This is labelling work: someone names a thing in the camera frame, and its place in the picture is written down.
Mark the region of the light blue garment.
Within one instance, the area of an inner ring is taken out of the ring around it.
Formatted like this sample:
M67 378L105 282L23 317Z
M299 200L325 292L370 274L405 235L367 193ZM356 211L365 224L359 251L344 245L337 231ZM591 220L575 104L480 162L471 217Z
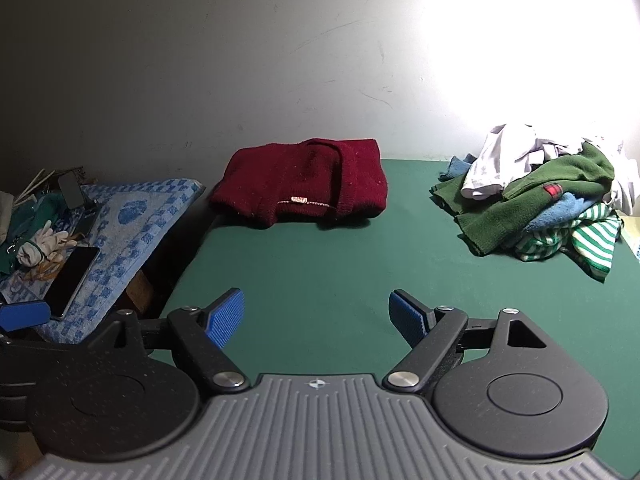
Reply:
M524 233L537 232L555 228L579 217L591 206L600 203L600 198L585 198L572 193L564 193L562 197L547 207L523 229Z

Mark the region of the propped black smartphone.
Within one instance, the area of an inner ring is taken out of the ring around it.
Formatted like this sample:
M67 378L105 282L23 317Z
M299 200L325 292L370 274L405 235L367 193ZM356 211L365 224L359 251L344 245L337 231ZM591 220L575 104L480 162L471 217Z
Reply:
M73 171L67 171L58 177L58 187L68 209L77 209L85 203L85 195Z

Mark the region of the blue white checkered towel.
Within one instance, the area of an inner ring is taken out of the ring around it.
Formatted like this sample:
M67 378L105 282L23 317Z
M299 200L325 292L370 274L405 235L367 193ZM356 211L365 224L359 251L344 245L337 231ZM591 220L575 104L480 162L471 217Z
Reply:
M36 327L45 340L59 344L77 344L98 326L163 237L203 193L204 185L198 180L175 178L81 188L100 206L81 245L97 247L100 252L62 320ZM62 194L50 193L14 210L11 229L18 231L1 245L1 264L13 259L21 234L32 236L49 219L55 231L73 229L77 218L70 218L69 212L63 220L65 209ZM9 302L42 299L52 280L31 279L27 271L14 269L11 275L1 273L2 297Z

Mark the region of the white work gloves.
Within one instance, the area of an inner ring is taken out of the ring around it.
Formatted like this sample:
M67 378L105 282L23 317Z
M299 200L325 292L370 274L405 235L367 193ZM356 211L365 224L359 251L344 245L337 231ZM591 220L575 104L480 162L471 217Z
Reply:
M67 249L74 248L77 240L67 231L55 231L52 222L46 223L17 249L16 260L21 266L34 268L41 263L60 263Z

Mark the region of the green white striped garment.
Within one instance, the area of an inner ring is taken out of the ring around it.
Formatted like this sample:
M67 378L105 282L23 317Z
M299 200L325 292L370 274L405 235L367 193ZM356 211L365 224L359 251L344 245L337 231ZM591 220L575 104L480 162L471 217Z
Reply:
M511 248L522 261L568 255L590 278L603 283L612 270L622 219L604 203L596 203L559 226L525 233Z

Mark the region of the dark red knit sweater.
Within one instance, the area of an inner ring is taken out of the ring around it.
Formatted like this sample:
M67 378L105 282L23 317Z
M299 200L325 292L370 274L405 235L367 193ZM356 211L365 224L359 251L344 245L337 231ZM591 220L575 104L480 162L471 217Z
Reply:
M309 139L241 148L209 195L218 214L254 228L283 221L360 223L382 214L388 184L373 139Z

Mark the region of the green bed sheet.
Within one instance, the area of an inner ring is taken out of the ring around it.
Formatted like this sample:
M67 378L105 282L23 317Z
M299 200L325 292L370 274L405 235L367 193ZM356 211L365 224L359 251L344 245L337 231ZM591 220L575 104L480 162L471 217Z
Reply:
M176 233L191 260L166 307L205 307L226 290L245 296L227 354L247 375L383 375L407 345L387 313L395 289L472 318L523 311L608 394L597 456L620 474L639 468L639 263L625 243L597 282L566 255L523 262L477 257L431 200L437 162L389 160L384 212L352 228L279 223L265 230L205 221Z

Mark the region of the black smartphone lying flat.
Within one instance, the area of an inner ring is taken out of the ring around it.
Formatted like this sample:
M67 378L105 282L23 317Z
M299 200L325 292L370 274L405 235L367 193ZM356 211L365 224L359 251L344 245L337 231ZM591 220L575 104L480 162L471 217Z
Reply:
M70 252L43 297L52 320L64 318L99 253L92 246L77 246Z

